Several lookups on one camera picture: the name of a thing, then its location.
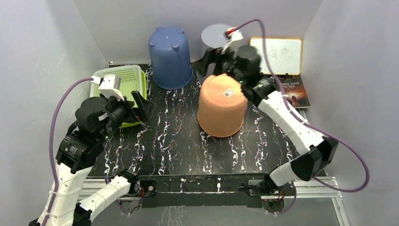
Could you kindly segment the grey plastic bucket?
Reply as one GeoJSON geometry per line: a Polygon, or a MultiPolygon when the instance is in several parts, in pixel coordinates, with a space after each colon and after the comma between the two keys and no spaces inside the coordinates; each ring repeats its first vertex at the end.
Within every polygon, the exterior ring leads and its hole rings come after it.
{"type": "Polygon", "coordinates": [[[202,31],[200,36],[200,59],[203,58],[208,48],[223,47],[227,43],[224,33],[231,27],[228,24],[212,24],[202,31]]]}

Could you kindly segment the green plastic basket tray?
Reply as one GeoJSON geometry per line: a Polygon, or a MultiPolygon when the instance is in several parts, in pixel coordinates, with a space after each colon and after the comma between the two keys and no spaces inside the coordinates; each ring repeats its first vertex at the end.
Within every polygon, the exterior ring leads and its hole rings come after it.
{"type": "Polygon", "coordinates": [[[147,80],[145,72],[138,65],[132,65],[127,74],[122,75],[121,93],[134,100],[131,96],[132,91],[139,91],[144,99],[147,99],[147,80]]]}

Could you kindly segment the white perforated plastic basket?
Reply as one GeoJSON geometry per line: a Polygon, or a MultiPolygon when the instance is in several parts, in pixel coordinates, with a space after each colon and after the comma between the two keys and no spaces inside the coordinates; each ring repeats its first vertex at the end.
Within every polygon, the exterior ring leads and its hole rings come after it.
{"type": "Polygon", "coordinates": [[[146,76],[138,65],[125,65],[106,68],[96,71],[93,76],[104,78],[106,75],[115,74],[120,77],[118,90],[122,97],[128,101],[134,101],[132,91],[138,91],[144,99],[147,99],[146,76]]]}

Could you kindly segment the blue plastic bucket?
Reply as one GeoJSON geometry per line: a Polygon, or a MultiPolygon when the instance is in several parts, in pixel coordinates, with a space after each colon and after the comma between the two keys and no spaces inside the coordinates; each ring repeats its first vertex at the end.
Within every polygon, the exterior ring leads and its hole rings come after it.
{"type": "Polygon", "coordinates": [[[154,82],[163,89],[186,86],[193,78],[189,43],[184,30],[157,27],[148,40],[154,82]]]}

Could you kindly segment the orange plastic bucket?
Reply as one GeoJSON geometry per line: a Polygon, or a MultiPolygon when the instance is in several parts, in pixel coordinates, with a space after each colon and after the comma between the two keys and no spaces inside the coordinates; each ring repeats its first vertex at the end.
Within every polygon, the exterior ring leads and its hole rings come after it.
{"type": "Polygon", "coordinates": [[[202,83],[197,113],[200,127],[214,137],[230,137],[243,123],[248,100],[232,77],[210,75],[202,83]]]}

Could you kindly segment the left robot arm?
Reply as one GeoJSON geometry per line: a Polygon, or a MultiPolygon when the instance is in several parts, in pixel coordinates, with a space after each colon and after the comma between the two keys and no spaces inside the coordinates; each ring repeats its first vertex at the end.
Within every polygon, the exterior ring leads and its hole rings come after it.
{"type": "Polygon", "coordinates": [[[90,97],[75,113],[76,121],[68,128],[56,154],[55,179],[43,213],[32,226],[89,226],[110,204],[123,195],[140,192],[139,176],[124,169],[105,187],[79,200],[87,175],[105,141],[125,122],[148,121],[155,103],[132,91],[133,101],[126,97],[90,97]]]}

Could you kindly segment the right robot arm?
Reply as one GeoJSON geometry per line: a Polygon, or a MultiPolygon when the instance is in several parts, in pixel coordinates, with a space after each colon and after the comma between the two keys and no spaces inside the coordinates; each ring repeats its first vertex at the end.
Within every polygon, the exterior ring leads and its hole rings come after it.
{"type": "Polygon", "coordinates": [[[251,196],[277,195],[287,183],[311,180],[332,161],[338,145],[336,139],[309,128],[296,109],[285,104],[278,79],[261,73],[260,63],[257,50],[245,45],[236,51],[208,48],[204,56],[192,64],[201,76],[205,76],[209,64],[215,64],[214,75],[225,73],[239,82],[244,96],[283,130],[299,153],[262,180],[243,184],[241,189],[251,196]]]}

